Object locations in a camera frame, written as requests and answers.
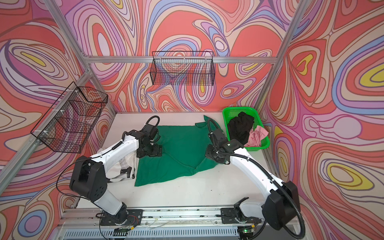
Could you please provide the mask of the green t shirt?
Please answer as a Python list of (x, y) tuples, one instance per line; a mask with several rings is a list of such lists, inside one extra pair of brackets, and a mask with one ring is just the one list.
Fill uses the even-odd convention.
[(218, 163), (206, 157), (212, 143), (209, 133), (216, 129), (220, 125), (208, 116), (193, 126), (158, 126), (162, 156), (139, 160), (135, 187), (189, 177), (216, 167)]

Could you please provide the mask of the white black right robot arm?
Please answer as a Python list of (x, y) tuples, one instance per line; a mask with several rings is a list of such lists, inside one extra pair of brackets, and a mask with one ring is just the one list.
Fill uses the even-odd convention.
[(222, 165), (234, 165), (241, 170), (258, 188), (263, 196), (261, 202), (251, 201), (244, 197), (234, 204), (235, 218), (245, 221), (256, 217), (263, 219), (273, 229), (285, 229), (294, 218), (298, 218), (300, 233), (290, 234), (297, 239), (305, 235), (305, 223), (301, 214), (299, 193), (297, 186), (289, 181), (284, 182), (270, 173), (257, 162), (237, 140), (229, 141), (218, 124), (209, 119), (207, 121), (211, 144), (206, 149), (206, 157)]

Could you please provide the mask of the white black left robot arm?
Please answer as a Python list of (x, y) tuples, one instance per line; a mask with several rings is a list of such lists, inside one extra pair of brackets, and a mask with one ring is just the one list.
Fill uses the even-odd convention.
[(125, 224), (127, 206), (108, 190), (108, 182), (132, 177), (140, 158), (162, 156), (159, 139), (157, 125), (149, 122), (140, 131), (123, 132), (116, 144), (91, 157), (82, 156), (76, 160), (70, 189), (102, 209), (113, 224)]

